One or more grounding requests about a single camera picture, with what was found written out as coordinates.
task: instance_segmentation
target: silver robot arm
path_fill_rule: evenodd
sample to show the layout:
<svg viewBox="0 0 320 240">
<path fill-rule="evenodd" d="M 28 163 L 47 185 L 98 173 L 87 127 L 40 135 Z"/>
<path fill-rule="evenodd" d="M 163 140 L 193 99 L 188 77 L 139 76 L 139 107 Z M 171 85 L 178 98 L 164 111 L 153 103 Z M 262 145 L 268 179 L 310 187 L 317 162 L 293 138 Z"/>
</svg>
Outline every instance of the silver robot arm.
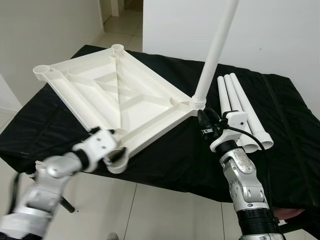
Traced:
<svg viewBox="0 0 320 240">
<path fill-rule="evenodd" d="M 210 108 L 198 111 L 201 133 L 210 143 L 212 152 L 220 157 L 223 173 L 229 184 L 230 196 L 242 231 L 240 240 L 285 240 L 271 212 L 254 163 L 236 141 L 244 130 L 245 112 L 231 111 L 222 119 Z"/>
<path fill-rule="evenodd" d="M 99 130 L 73 146 L 72 152 L 37 162 L 36 183 L 23 195 L 13 213 L 0 222 L 0 240 L 40 240 L 53 219 L 67 182 L 77 172 L 92 172 L 100 160 L 110 165 L 109 156 L 121 156 L 125 148 L 109 130 Z"/>
</svg>

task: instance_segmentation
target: black table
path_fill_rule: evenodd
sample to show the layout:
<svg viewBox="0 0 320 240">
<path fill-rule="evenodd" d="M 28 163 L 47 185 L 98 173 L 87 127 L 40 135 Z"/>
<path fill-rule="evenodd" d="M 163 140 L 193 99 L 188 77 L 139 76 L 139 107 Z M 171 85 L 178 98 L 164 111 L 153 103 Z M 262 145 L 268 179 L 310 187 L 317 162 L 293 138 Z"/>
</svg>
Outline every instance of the black table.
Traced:
<svg viewBox="0 0 320 240">
<path fill-rule="evenodd" d="M 73 57 L 103 48 L 85 45 Z M 135 58 L 192 96 L 204 63 L 131 52 Z M 305 105 L 289 78 L 260 74 L 219 64 L 207 96 L 207 106 L 220 114 L 217 77 L 235 73 L 265 130 L 274 140 L 267 152 L 273 205 L 279 208 L 319 210 L 320 122 Z M 61 155 L 88 133 L 55 92 L 46 85 L 15 116 L 0 135 L 0 157 L 17 172 L 30 163 Z M 266 179 L 261 151 L 249 154 L 258 178 Z M 108 172 L 100 163 L 93 174 L 190 192 L 219 202 L 231 202 L 222 167 L 200 136 L 192 117 L 130 159 L 121 174 Z"/>
</svg>

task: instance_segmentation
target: white plastic table top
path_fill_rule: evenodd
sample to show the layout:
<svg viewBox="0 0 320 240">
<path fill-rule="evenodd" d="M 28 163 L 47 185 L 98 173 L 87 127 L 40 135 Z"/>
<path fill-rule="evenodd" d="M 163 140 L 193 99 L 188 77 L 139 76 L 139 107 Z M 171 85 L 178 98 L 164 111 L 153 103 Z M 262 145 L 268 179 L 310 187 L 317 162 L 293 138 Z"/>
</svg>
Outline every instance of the white plastic table top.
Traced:
<svg viewBox="0 0 320 240">
<path fill-rule="evenodd" d="M 120 44 L 33 69 L 86 130 L 114 129 L 125 156 L 108 166 L 122 173 L 129 158 L 197 111 L 191 98 L 135 59 Z"/>
</svg>

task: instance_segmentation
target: tile floor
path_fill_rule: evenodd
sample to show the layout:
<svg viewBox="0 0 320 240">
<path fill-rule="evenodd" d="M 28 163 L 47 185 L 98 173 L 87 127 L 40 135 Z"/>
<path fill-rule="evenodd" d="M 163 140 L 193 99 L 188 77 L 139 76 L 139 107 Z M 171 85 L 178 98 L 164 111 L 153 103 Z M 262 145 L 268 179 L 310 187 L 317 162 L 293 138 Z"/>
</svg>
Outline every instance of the tile floor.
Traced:
<svg viewBox="0 0 320 240">
<path fill-rule="evenodd" d="M 110 48 L 113 44 L 122 44 L 125 50 L 142 52 L 142 12 L 125 10 L 120 17 L 111 16 L 104 23 L 104 31 L 92 45 Z"/>
<path fill-rule="evenodd" d="M 93 45 L 142 51 L 143 14 L 125 11 L 108 19 L 105 35 Z M 0 133 L 13 114 L 0 110 Z M 0 159 L 0 193 L 7 196 L 14 171 Z M 32 181 L 21 179 L 25 190 Z M 238 240 L 241 235 L 231 203 L 220 203 L 190 193 L 136 184 L 119 179 L 77 174 L 67 185 L 65 197 L 76 207 L 60 208 L 47 233 L 47 240 L 105 240 L 116 232 L 120 240 Z M 8 199 L 0 200 L 0 215 Z M 303 230 L 286 234 L 287 240 L 314 240 Z"/>
</svg>

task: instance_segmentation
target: black cable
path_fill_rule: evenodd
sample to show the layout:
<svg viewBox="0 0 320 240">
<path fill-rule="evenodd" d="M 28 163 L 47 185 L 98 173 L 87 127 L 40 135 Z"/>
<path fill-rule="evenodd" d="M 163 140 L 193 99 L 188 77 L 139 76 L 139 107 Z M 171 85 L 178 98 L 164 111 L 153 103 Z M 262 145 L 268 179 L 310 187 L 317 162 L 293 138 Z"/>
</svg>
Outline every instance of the black cable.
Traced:
<svg viewBox="0 0 320 240">
<path fill-rule="evenodd" d="M 276 219 L 275 213 L 273 211 L 273 205 L 272 205 L 272 194 L 271 194 L 271 184 L 270 184 L 270 160 L 269 160 L 269 156 L 268 156 L 268 154 L 266 152 L 266 149 L 264 148 L 262 143 L 255 136 L 253 136 L 252 134 L 250 134 L 250 133 L 248 133 L 248 132 L 246 132 L 244 130 L 229 126 L 229 125 L 226 128 L 229 129 L 229 130 L 232 130 L 232 131 L 247 135 L 248 137 L 252 138 L 259 145 L 259 147 L 261 148 L 262 152 L 264 153 L 265 162 L 266 162 L 266 189 L 267 189 L 267 193 L 265 193 L 265 195 L 266 195 L 266 200 L 268 202 L 269 209 L 270 209 L 270 212 L 272 214 L 272 217 L 273 217 L 273 219 Z M 281 232 L 278 224 L 276 224 L 276 229 L 283 236 L 283 239 L 286 240 L 286 237 Z"/>
<path fill-rule="evenodd" d="M 19 191 L 19 179 L 20 179 L 20 173 L 17 173 L 11 183 L 11 191 L 10 191 L 10 207 L 7 214 L 12 214 L 16 204 L 17 204 L 17 195 Z"/>
</svg>

